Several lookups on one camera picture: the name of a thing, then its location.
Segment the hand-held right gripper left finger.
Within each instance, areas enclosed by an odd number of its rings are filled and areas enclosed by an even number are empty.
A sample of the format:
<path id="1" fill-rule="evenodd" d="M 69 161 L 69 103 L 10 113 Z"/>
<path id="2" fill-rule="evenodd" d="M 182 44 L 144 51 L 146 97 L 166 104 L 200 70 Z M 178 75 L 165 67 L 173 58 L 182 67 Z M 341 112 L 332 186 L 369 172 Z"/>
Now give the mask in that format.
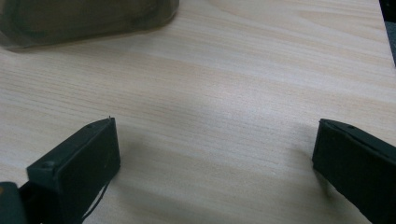
<path id="1" fill-rule="evenodd" d="M 116 121 L 90 123 L 27 167 L 20 188 L 31 224 L 81 224 L 120 169 Z"/>

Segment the brown transparent storage bin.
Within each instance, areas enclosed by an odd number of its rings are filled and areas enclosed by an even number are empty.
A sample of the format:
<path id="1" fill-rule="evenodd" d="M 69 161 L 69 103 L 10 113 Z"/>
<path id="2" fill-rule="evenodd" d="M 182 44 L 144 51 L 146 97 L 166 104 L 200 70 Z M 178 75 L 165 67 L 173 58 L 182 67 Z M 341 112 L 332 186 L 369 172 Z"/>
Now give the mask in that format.
<path id="1" fill-rule="evenodd" d="M 178 7 L 179 0 L 0 0 L 0 47 L 155 29 L 172 20 Z"/>

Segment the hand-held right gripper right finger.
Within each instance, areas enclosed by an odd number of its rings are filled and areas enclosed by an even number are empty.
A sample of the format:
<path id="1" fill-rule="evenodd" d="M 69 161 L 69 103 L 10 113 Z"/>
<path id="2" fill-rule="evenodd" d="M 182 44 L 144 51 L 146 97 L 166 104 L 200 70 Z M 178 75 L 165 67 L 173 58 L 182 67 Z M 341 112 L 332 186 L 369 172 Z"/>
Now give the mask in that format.
<path id="1" fill-rule="evenodd" d="M 396 147 L 350 124 L 321 119 L 312 162 L 373 224 L 396 224 Z"/>

